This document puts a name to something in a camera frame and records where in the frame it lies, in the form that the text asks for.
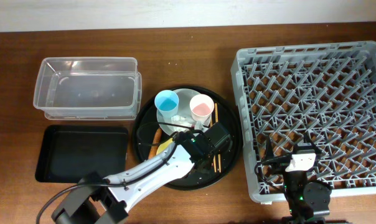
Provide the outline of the yellow bowl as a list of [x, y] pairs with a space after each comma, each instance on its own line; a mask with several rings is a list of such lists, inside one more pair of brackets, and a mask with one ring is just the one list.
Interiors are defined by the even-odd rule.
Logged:
[[160, 154], [163, 150], [165, 150], [171, 143], [173, 142], [173, 138], [169, 138], [167, 141], [162, 143], [158, 146], [156, 154]]

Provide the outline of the white tissue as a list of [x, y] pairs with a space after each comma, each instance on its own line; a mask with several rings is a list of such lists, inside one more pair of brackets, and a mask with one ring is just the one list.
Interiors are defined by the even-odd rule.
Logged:
[[175, 115], [171, 118], [171, 123], [174, 129], [182, 128], [193, 128], [195, 126], [195, 121], [191, 117], [185, 117], [180, 115]]

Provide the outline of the pink plastic cup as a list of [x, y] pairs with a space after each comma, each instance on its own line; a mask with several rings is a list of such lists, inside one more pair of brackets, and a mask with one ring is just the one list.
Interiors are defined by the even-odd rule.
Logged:
[[205, 123], [214, 111], [214, 101], [210, 96], [199, 94], [192, 97], [189, 103], [191, 116], [194, 121]]

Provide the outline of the blue plastic cup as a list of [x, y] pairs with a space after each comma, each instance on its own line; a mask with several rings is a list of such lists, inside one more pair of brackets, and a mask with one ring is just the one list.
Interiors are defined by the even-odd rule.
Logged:
[[171, 118], [178, 112], [179, 97], [172, 90], [163, 90], [155, 96], [154, 104], [164, 118]]

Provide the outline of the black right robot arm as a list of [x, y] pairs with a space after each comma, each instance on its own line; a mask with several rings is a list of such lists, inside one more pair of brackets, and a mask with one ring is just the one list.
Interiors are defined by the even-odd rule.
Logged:
[[271, 138], [266, 140], [264, 164], [271, 167], [272, 174], [283, 178], [282, 193], [289, 205], [290, 216], [282, 223], [325, 223], [330, 214], [329, 203], [332, 188], [320, 180], [309, 180], [307, 174], [317, 165], [321, 150], [308, 134], [293, 146], [293, 150], [276, 157], [273, 154]]

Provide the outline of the orange carrot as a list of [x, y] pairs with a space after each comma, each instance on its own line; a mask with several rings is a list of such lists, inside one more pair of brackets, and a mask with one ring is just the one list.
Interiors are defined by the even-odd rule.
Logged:
[[148, 155], [148, 159], [152, 159], [154, 156], [156, 156], [156, 152], [157, 152], [160, 140], [161, 140], [161, 135], [162, 135], [162, 129], [158, 128], [153, 138], [153, 143], [152, 143], [149, 155]]

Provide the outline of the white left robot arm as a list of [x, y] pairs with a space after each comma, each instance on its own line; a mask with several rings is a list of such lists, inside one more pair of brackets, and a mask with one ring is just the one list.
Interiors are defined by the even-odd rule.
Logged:
[[218, 151], [219, 140], [208, 133], [179, 132], [165, 150], [140, 165], [69, 188], [51, 218], [55, 223], [124, 223], [138, 202]]

